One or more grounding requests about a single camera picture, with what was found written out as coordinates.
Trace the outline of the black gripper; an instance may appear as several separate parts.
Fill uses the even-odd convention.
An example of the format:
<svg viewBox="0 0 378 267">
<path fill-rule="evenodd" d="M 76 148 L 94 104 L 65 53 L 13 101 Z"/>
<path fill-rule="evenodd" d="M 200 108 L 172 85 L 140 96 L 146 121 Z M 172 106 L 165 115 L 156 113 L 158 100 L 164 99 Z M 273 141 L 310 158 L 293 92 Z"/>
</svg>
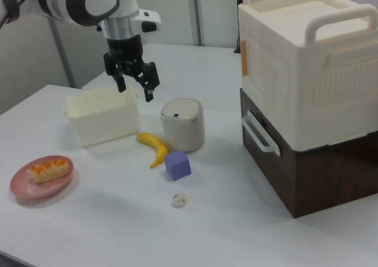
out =
<svg viewBox="0 0 378 267">
<path fill-rule="evenodd" d="M 159 86 L 159 76 L 154 62 L 144 63 L 141 35 L 124 40 L 107 39 L 109 52 L 103 58 L 106 74 L 112 76 L 119 93 L 126 90 L 125 79 L 121 66 L 126 66 L 124 73 L 134 77 L 144 89 L 145 101 L 150 102 L 153 92 Z"/>
</svg>

